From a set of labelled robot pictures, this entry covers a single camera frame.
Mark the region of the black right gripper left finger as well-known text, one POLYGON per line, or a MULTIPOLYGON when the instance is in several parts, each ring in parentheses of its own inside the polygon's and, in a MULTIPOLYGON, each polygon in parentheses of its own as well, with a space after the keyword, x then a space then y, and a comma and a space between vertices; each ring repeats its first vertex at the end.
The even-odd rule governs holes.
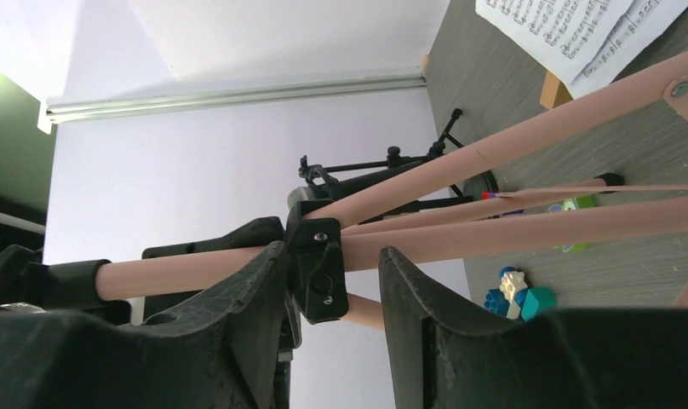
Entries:
POLYGON ((89 291, 65 291, 28 257, 0 256, 0 267, 21 267, 0 294, 0 408, 289 406, 282 242, 141 325, 91 314, 89 291))

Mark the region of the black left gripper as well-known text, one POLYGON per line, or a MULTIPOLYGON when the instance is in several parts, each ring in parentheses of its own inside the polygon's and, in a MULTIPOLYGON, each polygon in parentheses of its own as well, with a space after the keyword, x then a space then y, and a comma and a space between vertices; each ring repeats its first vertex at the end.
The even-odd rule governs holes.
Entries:
POLYGON ((217 238, 150 247, 142 252, 141 258, 146 260, 165 256, 267 246, 273 241, 283 239, 284 225, 281 220, 277 216, 267 216, 256 218, 217 238))

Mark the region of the pink music stand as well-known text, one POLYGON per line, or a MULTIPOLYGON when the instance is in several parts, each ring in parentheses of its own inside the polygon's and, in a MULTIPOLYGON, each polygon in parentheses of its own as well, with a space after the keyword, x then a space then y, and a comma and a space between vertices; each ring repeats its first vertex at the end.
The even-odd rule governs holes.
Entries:
MULTIPOLYGON (((688 51, 565 103, 442 158, 311 211, 292 211, 286 242, 293 253, 300 307, 333 299, 327 320, 382 328, 381 305, 348 294, 347 272, 372 269, 380 250, 393 246, 413 262, 435 262, 688 232, 688 185, 678 197, 586 210, 527 216, 525 209, 562 198, 611 190, 606 181, 498 193, 491 199, 379 221, 378 216, 453 181, 490 170, 570 136, 666 101, 688 122, 688 51)), ((179 247, 172 256, 132 262, 92 261, 44 266, 29 250, 0 254, 0 306, 95 307, 105 301, 204 290, 234 275, 260 246, 214 250, 179 247)))

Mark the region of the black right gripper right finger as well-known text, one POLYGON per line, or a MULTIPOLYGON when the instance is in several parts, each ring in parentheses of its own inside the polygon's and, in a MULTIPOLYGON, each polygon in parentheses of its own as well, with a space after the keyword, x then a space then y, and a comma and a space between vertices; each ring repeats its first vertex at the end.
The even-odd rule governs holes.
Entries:
POLYGON ((393 247, 379 281, 399 408, 688 408, 688 308, 485 310, 393 247))

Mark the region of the sheet music page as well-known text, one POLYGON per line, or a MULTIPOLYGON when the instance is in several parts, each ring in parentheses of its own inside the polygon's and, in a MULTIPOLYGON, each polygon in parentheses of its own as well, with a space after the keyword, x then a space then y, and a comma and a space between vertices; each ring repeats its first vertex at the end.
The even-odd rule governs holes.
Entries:
POLYGON ((573 98, 612 83, 646 47, 688 8, 688 0, 634 1, 620 17, 593 60, 566 85, 573 98))
POLYGON ((478 16, 570 83, 594 60, 633 3, 623 0, 484 0, 478 16))

